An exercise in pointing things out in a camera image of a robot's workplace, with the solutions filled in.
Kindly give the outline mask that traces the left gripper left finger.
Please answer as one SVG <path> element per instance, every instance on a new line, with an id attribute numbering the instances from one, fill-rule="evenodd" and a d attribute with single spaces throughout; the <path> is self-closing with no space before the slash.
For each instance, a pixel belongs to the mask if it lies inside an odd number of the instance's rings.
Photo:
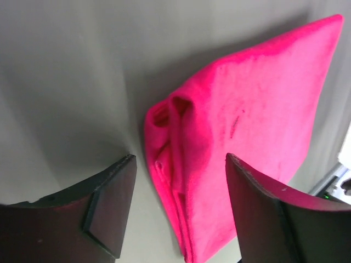
<path id="1" fill-rule="evenodd" d="M 1 205 L 1 262 L 115 262 L 137 173 L 134 155 L 35 202 Z"/>

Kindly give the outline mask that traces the red polo shirt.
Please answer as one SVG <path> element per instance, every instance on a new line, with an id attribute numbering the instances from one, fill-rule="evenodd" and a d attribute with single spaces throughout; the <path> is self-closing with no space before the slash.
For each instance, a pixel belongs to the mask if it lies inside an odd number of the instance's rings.
<path id="1" fill-rule="evenodd" d="M 343 23 L 333 15 L 220 58 L 148 110 L 146 163 L 186 262 L 236 236 L 228 153 L 282 183 L 303 163 Z"/>

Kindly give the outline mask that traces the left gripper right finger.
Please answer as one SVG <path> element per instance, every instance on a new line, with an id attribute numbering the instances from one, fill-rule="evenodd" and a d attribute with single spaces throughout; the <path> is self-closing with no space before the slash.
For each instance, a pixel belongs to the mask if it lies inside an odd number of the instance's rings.
<path id="1" fill-rule="evenodd" d="M 241 262 L 350 262 L 350 205 L 291 188 L 228 153 Z"/>

